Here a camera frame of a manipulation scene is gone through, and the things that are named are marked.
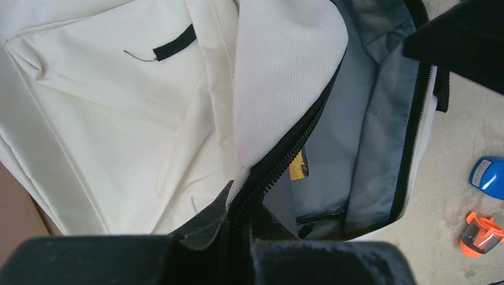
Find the backpack compartment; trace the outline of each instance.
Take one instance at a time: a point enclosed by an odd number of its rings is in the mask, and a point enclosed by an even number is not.
[[[303,239],[348,239],[390,223],[392,204],[405,192],[401,161],[412,156],[404,145],[419,63],[402,55],[416,31],[408,8],[402,0],[333,1],[349,41],[303,149],[309,177],[291,180],[285,172],[271,190],[292,193],[281,207],[293,208],[297,225],[284,224]],[[269,196],[264,204],[273,214],[289,212],[273,208]]]

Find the blue lid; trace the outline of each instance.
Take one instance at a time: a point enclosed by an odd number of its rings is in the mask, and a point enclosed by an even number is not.
[[[480,158],[471,172],[469,183],[489,196],[504,200],[504,157]]]

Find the yellow label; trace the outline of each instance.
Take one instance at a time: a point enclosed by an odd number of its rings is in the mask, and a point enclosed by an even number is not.
[[[291,165],[289,165],[289,173],[291,174],[291,180],[304,179],[309,176],[308,163],[303,156],[303,150],[298,153]]]

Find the backpack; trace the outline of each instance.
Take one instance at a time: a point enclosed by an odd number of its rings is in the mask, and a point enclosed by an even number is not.
[[[2,33],[0,158],[63,234],[170,233],[224,278],[255,239],[401,218],[448,104],[403,55],[421,0],[119,3]]]

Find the orange plastic item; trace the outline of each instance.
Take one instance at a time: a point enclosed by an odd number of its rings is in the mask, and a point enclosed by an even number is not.
[[[466,256],[480,257],[503,241],[504,231],[493,222],[493,218],[469,213],[467,227],[460,238],[460,248]]]

